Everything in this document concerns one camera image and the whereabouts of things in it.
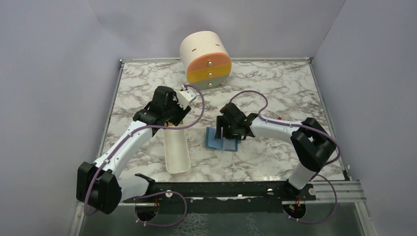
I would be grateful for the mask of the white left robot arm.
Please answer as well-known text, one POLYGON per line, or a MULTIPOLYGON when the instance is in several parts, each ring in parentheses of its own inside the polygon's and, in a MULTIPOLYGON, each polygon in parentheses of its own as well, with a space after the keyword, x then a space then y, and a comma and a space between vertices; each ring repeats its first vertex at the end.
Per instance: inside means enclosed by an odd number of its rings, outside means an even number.
POLYGON ((176 91, 158 86, 152 100, 133 116, 122 136, 92 163, 83 162, 77 170, 76 199, 104 214, 112 213, 120 202, 138 197, 143 202, 153 199, 155 189, 151 179, 136 174, 130 179, 119 177, 129 160, 155 136, 160 129, 180 130, 180 122, 191 111, 197 98, 191 86, 176 91))

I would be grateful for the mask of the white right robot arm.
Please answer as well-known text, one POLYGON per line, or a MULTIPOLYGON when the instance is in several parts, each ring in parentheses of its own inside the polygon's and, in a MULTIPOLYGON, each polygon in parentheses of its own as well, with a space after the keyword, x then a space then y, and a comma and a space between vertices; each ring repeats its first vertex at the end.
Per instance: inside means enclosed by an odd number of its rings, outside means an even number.
POLYGON ((262 137, 292 144, 299 164, 284 186, 284 195, 290 200, 303 194, 305 185, 321 171, 337 148, 335 140, 314 118, 283 121, 256 113, 245 115, 232 102, 226 104, 216 118, 215 137, 240 141, 262 137))

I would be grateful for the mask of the blue leather card holder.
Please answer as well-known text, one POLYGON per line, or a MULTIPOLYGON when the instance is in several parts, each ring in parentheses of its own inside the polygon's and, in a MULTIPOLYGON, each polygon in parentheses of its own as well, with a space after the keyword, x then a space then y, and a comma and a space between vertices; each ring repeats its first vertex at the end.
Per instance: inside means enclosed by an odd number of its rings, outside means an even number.
POLYGON ((240 144, 239 140, 233 139, 217 139, 215 137, 216 129, 212 127, 206 128, 206 136, 205 136, 205 147, 214 150, 220 151, 232 151, 237 152, 238 145, 240 144))

